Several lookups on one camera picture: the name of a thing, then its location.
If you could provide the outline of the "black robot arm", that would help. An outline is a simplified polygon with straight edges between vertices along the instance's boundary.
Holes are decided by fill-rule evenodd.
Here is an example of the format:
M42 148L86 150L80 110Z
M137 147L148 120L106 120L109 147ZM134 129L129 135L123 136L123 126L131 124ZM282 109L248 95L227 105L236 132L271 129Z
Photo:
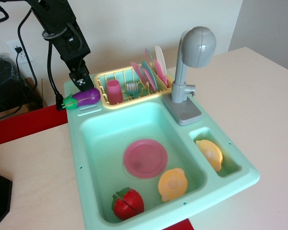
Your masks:
M90 48L66 0L28 0L42 25L42 36L50 41L69 69L70 79L82 92L94 88L84 57Z

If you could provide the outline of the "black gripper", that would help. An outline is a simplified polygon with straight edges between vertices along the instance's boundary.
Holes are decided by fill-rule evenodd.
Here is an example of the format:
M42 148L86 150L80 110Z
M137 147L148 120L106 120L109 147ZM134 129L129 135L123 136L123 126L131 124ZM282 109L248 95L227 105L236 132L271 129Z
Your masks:
M44 32L44 39L51 41L71 71L69 77L74 85L85 92L94 88L84 57L91 50L77 23L67 22L56 32Z

